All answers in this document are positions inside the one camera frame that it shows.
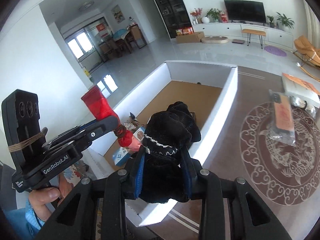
ceiling light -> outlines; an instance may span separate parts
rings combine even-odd
[[[79,8],[79,11],[82,12],[82,11],[88,9],[93,4],[94,4],[94,1],[86,2]]]

round cushion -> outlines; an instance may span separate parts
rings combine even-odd
[[[227,37],[223,36],[210,36],[210,37],[204,37],[201,39],[202,43],[227,43],[229,39]]]

human hand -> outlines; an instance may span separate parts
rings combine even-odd
[[[45,204],[51,203],[52,201],[60,198],[58,202],[58,205],[60,205],[60,203],[71,190],[72,185],[67,182],[62,172],[59,174],[59,189],[48,187],[39,190],[33,190],[29,194],[29,201],[38,218],[40,218],[42,221],[47,221],[51,216],[51,212]]]

dark cabinet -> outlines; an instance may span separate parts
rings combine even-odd
[[[183,0],[155,0],[166,25],[170,38],[177,36],[176,30],[191,27],[188,12]]]

black velvet pouch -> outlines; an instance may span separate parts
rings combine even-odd
[[[187,202],[178,166],[180,149],[200,140],[200,130],[183,102],[175,102],[166,111],[153,114],[142,141],[146,155],[140,198],[148,203],[166,203],[170,198]]]

